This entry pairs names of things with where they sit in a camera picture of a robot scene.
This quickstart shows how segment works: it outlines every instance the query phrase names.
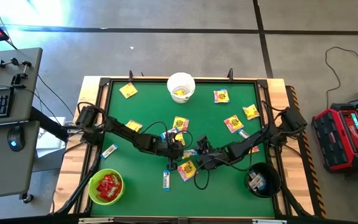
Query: yellow candy packet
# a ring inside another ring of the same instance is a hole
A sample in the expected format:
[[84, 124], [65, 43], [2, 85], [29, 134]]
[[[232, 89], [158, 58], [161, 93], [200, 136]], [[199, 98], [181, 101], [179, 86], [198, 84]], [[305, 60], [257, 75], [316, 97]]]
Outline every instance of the yellow candy packet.
[[185, 138], [183, 137], [183, 133], [179, 133], [175, 136], [175, 140], [180, 141], [183, 146], [186, 145]]
[[139, 130], [143, 127], [143, 125], [139, 124], [138, 122], [134, 120], [129, 120], [128, 123], [125, 125], [128, 128], [131, 128], [132, 130], [139, 132]]
[[194, 166], [192, 161], [187, 161], [184, 164], [178, 166], [178, 173], [180, 174], [183, 181], [186, 181], [196, 174], [196, 166]]
[[226, 89], [214, 91], [214, 102], [215, 103], [229, 103], [229, 94]]
[[186, 94], [186, 92], [184, 90], [177, 90], [177, 91], [174, 92], [174, 94], [179, 95], [179, 96], [183, 96], [183, 95]]
[[256, 109], [255, 105], [250, 105], [249, 107], [243, 107], [244, 113], [247, 115], [247, 119], [254, 119], [259, 117], [259, 112]]
[[181, 118], [179, 116], [176, 116], [173, 120], [172, 127], [177, 127], [179, 131], [185, 131], [189, 127], [189, 120], [186, 118]]
[[227, 128], [229, 128], [231, 133], [235, 133], [244, 127], [237, 115], [233, 115], [230, 118], [225, 119], [224, 124], [227, 126]]
[[119, 89], [119, 91], [122, 93], [122, 95], [124, 95], [125, 99], [128, 99], [137, 93], [137, 90], [132, 83], [124, 85]]

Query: green bowl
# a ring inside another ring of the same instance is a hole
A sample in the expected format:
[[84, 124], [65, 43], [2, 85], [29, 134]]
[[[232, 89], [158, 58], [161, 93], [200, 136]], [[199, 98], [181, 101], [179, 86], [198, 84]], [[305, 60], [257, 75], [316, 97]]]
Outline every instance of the green bowl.
[[[122, 182], [121, 192], [119, 193], [117, 198], [112, 200], [111, 202], [106, 202], [102, 198], [97, 197], [99, 192], [96, 189], [99, 186], [99, 180], [103, 179], [106, 174], [116, 174], [119, 176], [119, 178], [121, 179], [121, 182]], [[112, 205], [112, 204], [116, 203], [118, 201], [118, 199], [121, 198], [121, 196], [124, 194], [124, 189], [125, 189], [124, 179], [121, 177], [120, 173], [118, 173], [117, 171], [115, 171], [113, 169], [99, 170], [99, 172], [95, 173], [94, 176], [89, 180], [88, 184], [89, 184], [88, 185], [89, 197], [92, 199], [92, 201], [94, 203], [97, 203], [98, 205]]]

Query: table leg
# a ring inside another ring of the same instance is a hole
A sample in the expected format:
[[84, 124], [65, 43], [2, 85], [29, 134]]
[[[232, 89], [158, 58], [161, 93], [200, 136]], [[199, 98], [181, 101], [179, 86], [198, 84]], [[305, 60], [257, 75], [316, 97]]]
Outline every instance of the table leg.
[[67, 141], [67, 128], [64, 128], [60, 126], [58, 123], [52, 121], [50, 118], [45, 116], [43, 113], [41, 113], [39, 110], [31, 107], [30, 112], [30, 121], [39, 121], [41, 128], [44, 128], [44, 130], [48, 131], [52, 135], [56, 136], [56, 138], [59, 138], [60, 140], [66, 142]]
[[29, 203], [34, 199], [32, 194], [28, 194], [27, 192], [19, 195], [19, 200], [23, 200], [23, 203]]

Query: black floor line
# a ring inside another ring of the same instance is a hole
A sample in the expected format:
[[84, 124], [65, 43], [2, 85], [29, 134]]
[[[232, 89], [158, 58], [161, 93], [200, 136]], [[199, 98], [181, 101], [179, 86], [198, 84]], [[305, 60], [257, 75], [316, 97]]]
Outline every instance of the black floor line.
[[358, 35], [358, 30], [265, 30], [277, 35]]
[[26, 32], [89, 32], [89, 33], [161, 33], [161, 34], [266, 34], [276, 35], [358, 35], [358, 30], [259, 30], [259, 29], [182, 29], [182, 28], [97, 28], [27, 26], [5, 24], [8, 28]]
[[253, 0], [256, 23], [258, 25], [260, 47], [262, 48], [262, 56], [264, 58], [264, 64], [266, 69], [267, 78], [273, 78], [272, 64], [270, 63], [269, 51], [267, 50], [266, 36], [264, 32], [264, 23], [262, 22], [262, 15], [260, 14], [260, 8], [258, 0]]
[[255, 29], [165, 29], [165, 28], [80, 28], [25, 26], [6, 24], [6, 27], [26, 32], [86, 32], [86, 33], [150, 33], [150, 34], [258, 34]]

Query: computer mouse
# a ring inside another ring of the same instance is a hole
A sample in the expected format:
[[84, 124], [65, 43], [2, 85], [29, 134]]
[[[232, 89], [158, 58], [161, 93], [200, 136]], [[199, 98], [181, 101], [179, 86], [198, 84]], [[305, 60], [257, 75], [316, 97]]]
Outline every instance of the computer mouse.
[[25, 146], [24, 130], [20, 125], [15, 125], [7, 132], [7, 143], [12, 151], [19, 152]]

